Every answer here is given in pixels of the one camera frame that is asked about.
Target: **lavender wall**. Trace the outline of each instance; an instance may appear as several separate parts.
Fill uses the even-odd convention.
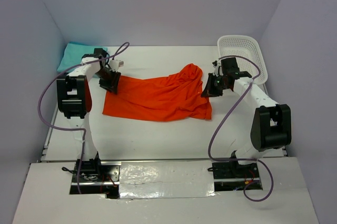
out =
[[[260,45],[271,96],[292,108],[289,152],[320,223],[337,223],[337,0],[281,0]]]
[[[280,0],[43,0],[67,41],[215,45],[222,35],[261,38]]]
[[[41,0],[0,0],[0,223],[12,223],[30,162],[43,149],[47,127],[37,100],[60,62],[64,41]],[[43,111],[50,119],[55,92]]]

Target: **blue cloth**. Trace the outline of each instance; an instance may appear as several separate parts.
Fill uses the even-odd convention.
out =
[[[60,73],[71,66],[80,64],[83,55],[94,53],[95,48],[103,48],[105,51],[107,51],[106,47],[81,45],[77,43],[68,43],[67,47],[64,50],[64,55],[57,69],[57,72]]]

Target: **orange cloth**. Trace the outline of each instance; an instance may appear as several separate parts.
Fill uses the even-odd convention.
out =
[[[202,70],[186,65],[168,77],[121,76],[118,94],[106,92],[103,114],[138,120],[172,121],[193,117],[210,120],[212,106],[202,98]]]

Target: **white tabletop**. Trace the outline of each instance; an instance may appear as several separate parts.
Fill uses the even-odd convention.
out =
[[[109,47],[113,54],[117,47]],[[203,86],[207,74],[213,72],[212,62],[218,58],[216,46],[155,46],[130,47],[121,55],[124,66],[122,75],[135,78],[153,78],[179,72],[190,63],[203,71]],[[93,108],[90,125],[94,144],[102,160],[184,159],[207,158],[207,147],[216,127],[239,98],[230,90],[222,97],[211,98],[212,120],[187,118],[168,123],[140,121],[102,115],[105,90],[99,87],[98,79],[90,81]],[[221,128],[212,153],[229,157],[250,137],[253,113],[242,102]],[[56,114],[56,126],[69,127],[64,115]],[[44,160],[76,160],[77,151],[70,132],[52,130]],[[273,150],[268,156],[281,157],[282,150]]]
[[[275,189],[264,202],[250,202],[242,191],[213,197],[171,199],[106,199],[103,195],[69,195],[71,174],[61,171],[73,162],[32,164],[14,217],[14,224],[65,223],[250,223],[318,224],[296,158],[265,158],[275,176]],[[248,191],[261,198],[269,177],[261,172],[265,190]]]

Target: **purple cable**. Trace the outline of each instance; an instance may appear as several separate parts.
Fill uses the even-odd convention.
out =
[[[253,80],[255,80],[256,78],[258,78],[261,75],[261,70],[256,65],[256,63],[254,63],[253,61],[249,60],[248,58],[245,58],[245,57],[242,57],[242,56],[224,56],[224,57],[220,57],[219,60],[224,59],[224,58],[228,58],[228,57],[242,58],[242,59],[248,61],[249,63],[251,63],[252,65],[254,65],[257,68],[258,74],[253,77]],[[257,181],[254,181],[254,182],[251,182],[251,183],[247,184],[243,188],[243,194],[250,201],[261,202],[263,200],[266,200],[270,196],[270,194],[272,193],[273,188],[274,188],[274,178],[273,178],[273,175],[272,175],[271,171],[269,170],[268,166],[263,161],[261,161],[259,159],[256,159],[256,158],[214,158],[211,155],[212,145],[213,145],[213,142],[214,142],[214,139],[215,139],[217,133],[219,132],[220,128],[225,123],[225,121],[228,119],[228,117],[231,115],[231,113],[234,111],[234,109],[238,106],[238,104],[243,100],[243,98],[246,96],[246,94],[252,88],[252,85],[253,85],[253,82],[251,82],[249,84],[249,87],[247,88],[247,90],[241,95],[241,97],[237,100],[237,102],[233,105],[233,107],[228,111],[228,113],[225,115],[225,117],[222,119],[222,121],[220,122],[220,124],[216,128],[216,130],[215,130],[215,132],[214,132],[214,134],[213,134],[213,136],[211,138],[210,144],[209,144],[208,155],[209,155],[209,158],[211,160],[219,161],[219,162],[232,162],[232,161],[255,161],[255,162],[260,162],[266,168],[266,170],[268,171],[270,179],[271,179],[271,186],[270,186],[270,190],[269,190],[268,194],[265,197],[263,197],[262,199],[252,199],[252,198],[248,197],[248,195],[246,194],[246,190],[247,190],[248,186],[257,183]]]
[[[97,59],[97,60],[94,60],[94,61],[90,61],[88,63],[85,63],[85,64],[78,64],[78,65],[74,65],[72,67],[69,67],[68,69],[65,69],[64,71],[62,71],[61,73],[57,74],[56,77],[46,86],[46,88],[42,91],[41,95],[40,95],[40,98],[38,99],[38,103],[37,103],[37,113],[38,113],[38,116],[40,118],[40,120],[47,126],[51,127],[51,128],[54,128],[54,129],[58,129],[58,130],[63,130],[63,131],[83,131],[83,143],[82,143],[82,151],[81,151],[81,157],[80,157],[80,163],[78,164],[78,169],[77,169],[77,176],[76,176],[76,180],[77,180],[77,189],[78,189],[78,193],[79,194],[82,194],[81,193],[81,189],[80,189],[80,174],[81,174],[81,166],[82,166],[82,161],[83,161],[83,156],[84,156],[84,146],[85,146],[85,134],[86,134],[86,129],[85,128],[61,128],[61,127],[57,127],[57,126],[54,126],[52,125],[51,123],[49,123],[45,118],[43,118],[42,116],[42,113],[41,113],[41,102],[42,102],[42,99],[43,99],[43,96],[46,94],[47,90],[50,88],[50,86],[52,85],[52,83],[57,80],[58,77],[60,77],[62,74],[65,74],[67,73],[67,71],[71,70],[71,69],[74,69],[78,66],[82,66],[82,65],[89,65],[89,64],[92,64],[92,63],[97,63],[97,62],[100,62],[100,61],[104,61],[104,60],[107,60],[107,59],[114,59],[115,56],[119,55],[120,53],[124,52],[128,47],[129,47],[130,43],[129,42],[125,42],[124,44],[122,44],[118,49],[117,51],[115,52],[114,55],[112,56],[109,56],[109,57],[105,57],[105,58],[101,58],[101,59]]]

